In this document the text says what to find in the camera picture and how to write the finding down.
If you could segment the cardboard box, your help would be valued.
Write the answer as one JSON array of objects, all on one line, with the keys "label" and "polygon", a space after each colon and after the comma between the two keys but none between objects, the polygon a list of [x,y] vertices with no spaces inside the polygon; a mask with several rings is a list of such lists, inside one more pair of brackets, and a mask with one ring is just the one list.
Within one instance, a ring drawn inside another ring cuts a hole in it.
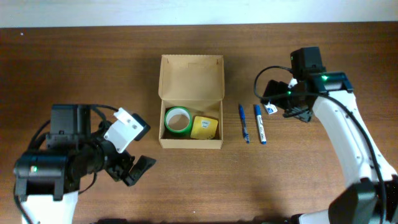
[{"label": "cardboard box", "polygon": [[[223,145],[224,58],[222,55],[163,55],[160,64],[161,99],[158,139],[164,149],[220,149]],[[174,107],[218,121],[212,139],[193,139],[191,132],[167,129],[166,114]]]}]

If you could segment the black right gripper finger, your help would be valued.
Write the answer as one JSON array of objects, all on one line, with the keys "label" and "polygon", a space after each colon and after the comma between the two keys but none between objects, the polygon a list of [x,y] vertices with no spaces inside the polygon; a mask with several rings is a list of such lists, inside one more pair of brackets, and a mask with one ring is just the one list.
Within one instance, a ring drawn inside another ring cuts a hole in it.
[{"label": "black right gripper finger", "polygon": [[289,110],[285,110],[283,113],[284,118],[296,118],[300,121],[308,123],[312,119],[313,112],[307,109],[300,109],[300,108],[292,108]]},{"label": "black right gripper finger", "polygon": [[[275,80],[270,80],[267,84],[267,87],[264,91],[263,97],[270,97],[274,95],[281,95],[288,93],[290,91],[289,86],[287,83],[284,82],[277,82]],[[262,104],[273,104],[276,107],[282,108],[282,109],[291,109],[291,104],[289,101],[289,98],[279,98],[279,99],[273,99],[273,100],[262,100]]]}]

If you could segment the green tape roll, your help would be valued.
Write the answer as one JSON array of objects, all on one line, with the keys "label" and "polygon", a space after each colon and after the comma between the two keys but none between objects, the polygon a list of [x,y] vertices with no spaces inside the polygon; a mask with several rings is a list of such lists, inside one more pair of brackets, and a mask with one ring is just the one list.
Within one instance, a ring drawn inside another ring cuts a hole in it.
[{"label": "green tape roll", "polygon": [[169,108],[164,116],[165,128],[173,136],[188,135],[193,126],[192,115],[182,106]]}]

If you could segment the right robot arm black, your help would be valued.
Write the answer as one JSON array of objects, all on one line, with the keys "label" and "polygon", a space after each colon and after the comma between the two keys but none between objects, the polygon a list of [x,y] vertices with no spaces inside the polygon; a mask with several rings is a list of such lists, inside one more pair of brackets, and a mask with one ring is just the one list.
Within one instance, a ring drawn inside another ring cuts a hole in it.
[{"label": "right robot arm black", "polygon": [[296,214],[287,223],[397,223],[397,171],[372,139],[343,72],[295,72],[296,84],[271,80],[260,99],[284,117],[316,116],[333,145],[345,190],[325,210]]}]

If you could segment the white blue eraser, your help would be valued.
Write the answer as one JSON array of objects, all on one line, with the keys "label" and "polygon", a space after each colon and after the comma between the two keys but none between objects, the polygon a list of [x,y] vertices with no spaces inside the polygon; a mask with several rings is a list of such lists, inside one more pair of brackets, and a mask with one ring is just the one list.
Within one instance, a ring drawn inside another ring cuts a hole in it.
[{"label": "white blue eraser", "polygon": [[277,107],[270,102],[267,104],[264,104],[265,111],[267,112],[268,115],[275,114],[277,112]]}]

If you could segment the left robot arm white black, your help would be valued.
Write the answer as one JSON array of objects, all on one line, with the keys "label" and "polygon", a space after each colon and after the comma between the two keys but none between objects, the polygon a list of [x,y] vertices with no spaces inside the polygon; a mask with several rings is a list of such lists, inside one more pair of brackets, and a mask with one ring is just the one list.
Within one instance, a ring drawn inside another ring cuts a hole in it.
[{"label": "left robot arm white black", "polygon": [[80,180],[105,170],[116,182],[133,186],[156,160],[118,152],[104,139],[30,149],[16,161],[14,201],[22,223],[72,223]]}]

